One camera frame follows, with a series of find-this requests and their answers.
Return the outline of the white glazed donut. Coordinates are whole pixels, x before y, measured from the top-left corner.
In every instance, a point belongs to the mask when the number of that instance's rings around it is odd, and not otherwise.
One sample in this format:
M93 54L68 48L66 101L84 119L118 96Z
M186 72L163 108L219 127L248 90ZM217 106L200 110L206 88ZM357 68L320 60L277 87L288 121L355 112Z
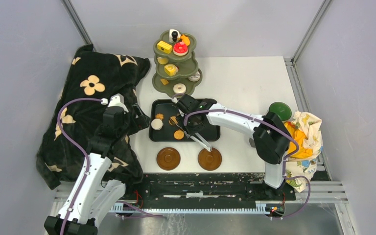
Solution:
M175 94L185 94L187 87L183 83L178 83L173 86L173 91Z
M191 82L197 82L201 78L200 71L197 71L194 75L190 76L188 79Z

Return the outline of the orange fish-shaped pastry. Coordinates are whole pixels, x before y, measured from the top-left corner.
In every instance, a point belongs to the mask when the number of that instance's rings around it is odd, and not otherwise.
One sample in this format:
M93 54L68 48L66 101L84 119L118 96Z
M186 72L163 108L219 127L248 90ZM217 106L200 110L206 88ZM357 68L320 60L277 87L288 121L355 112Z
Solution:
M186 46L190 45L190 39L186 35L181 35L180 36L180 42L184 43Z

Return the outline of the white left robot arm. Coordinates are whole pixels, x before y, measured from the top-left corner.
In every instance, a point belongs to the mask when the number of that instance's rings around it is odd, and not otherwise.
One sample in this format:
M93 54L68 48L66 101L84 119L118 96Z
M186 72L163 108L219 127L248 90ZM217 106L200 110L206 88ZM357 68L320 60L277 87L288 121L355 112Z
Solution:
M108 169L119 162L119 155L124 153L123 145L129 135L147 128L149 118L139 108L128 110L124 97L116 94L110 99L92 98L106 108L101 124L90 138L87 148L83 148L71 138L62 127L62 112L71 104L87 101L77 98L67 102L56 116L56 125L61 134L84 155L84 162L74 186L56 216L49 215L44 228L49 235L96 235L101 221L119 198L129 199L133 196L133 184L141 182L143 171L135 154L125 156L120 163L123 173L118 177L108 177L104 190L96 191Z

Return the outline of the yellow swirl roll cake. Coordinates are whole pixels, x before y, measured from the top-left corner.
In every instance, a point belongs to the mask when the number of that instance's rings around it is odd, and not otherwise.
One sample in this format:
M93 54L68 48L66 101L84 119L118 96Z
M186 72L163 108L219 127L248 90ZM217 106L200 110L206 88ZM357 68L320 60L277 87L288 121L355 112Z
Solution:
M175 64L166 64L164 66L164 71L168 76L172 77L178 73L179 68Z

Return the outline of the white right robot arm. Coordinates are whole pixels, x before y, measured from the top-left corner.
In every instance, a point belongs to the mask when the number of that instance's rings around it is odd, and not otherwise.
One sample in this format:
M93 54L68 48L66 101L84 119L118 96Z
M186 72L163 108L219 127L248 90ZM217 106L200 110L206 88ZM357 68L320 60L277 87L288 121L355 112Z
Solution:
M180 113L177 126L207 151L212 150L212 145L199 133L207 124L229 128L252 139L258 156L265 162L264 196L275 200L282 195L285 160L293 138L277 114L248 114L214 99L196 99L188 94L176 94L171 101Z

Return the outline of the yellow cream cupcake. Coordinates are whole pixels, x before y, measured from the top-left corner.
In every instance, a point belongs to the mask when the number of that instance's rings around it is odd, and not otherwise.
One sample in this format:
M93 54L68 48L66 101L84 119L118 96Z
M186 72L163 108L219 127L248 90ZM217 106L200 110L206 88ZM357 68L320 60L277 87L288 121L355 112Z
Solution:
M168 58L164 58L164 57L157 57L157 61L159 64L161 65L166 65L168 62L169 62L169 59Z

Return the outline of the white cake block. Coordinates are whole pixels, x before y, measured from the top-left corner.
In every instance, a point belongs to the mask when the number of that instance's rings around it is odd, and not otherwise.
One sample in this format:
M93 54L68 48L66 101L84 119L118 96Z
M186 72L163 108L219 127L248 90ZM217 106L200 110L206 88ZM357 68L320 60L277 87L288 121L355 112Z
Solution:
M178 30L170 29L168 36L170 43L177 43L180 41L181 33Z

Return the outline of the red glazed donut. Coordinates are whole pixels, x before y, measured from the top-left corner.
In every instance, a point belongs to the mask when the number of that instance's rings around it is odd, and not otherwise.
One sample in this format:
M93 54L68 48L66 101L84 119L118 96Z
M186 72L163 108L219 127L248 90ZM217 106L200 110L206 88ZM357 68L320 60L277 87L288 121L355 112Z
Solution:
M188 51L189 48L184 42L178 42L173 47L173 53L177 56L184 56Z

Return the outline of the yellow layered cake slice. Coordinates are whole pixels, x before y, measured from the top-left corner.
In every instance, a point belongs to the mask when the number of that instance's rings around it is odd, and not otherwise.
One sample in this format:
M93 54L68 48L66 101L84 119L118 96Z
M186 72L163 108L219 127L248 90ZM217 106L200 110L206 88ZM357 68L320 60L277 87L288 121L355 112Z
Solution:
M157 49L159 51L162 51L162 52L166 53L166 54L170 54L173 51L173 45L169 44L169 43L166 43L164 41L159 41L157 43Z

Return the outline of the steel tongs white handle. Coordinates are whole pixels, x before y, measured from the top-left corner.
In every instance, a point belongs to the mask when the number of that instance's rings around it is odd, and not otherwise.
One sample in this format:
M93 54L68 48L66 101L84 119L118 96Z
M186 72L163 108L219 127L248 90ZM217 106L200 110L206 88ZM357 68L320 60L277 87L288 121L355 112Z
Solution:
M196 133L194 135L188 134L187 131L183 128L183 125L180 123L180 121L182 120L183 116L181 116L181 115L175 115L175 116L176 116L176 118L178 120L178 124L175 127L177 127L179 130L184 131L185 137L194 140L195 142L197 142L198 144L200 144L204 149L206 149L207 151L211 152L212 145L209 142L207 142L199 133Z

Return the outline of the grey mug white inside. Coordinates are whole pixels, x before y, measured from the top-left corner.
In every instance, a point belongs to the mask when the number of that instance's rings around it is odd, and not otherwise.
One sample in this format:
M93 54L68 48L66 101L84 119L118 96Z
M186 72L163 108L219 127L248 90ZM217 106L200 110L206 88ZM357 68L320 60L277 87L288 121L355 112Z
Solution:
M254 139L252 139L252 138L249 138L249 144L250 144L250 146L251 146L252 148L255 148L255 147L256 147L256 145L255 145L255 141L254 141Z

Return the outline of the rectangular tan cracker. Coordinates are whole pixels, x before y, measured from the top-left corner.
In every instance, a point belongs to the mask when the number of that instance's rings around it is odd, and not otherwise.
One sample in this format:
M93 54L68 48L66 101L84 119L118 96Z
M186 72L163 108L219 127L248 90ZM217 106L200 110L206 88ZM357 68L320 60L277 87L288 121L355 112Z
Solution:
M160 82L161 82L164 86L166 86L166 85L169 84L169 81L166 80L166 79L163 79L163 78L160 79Z

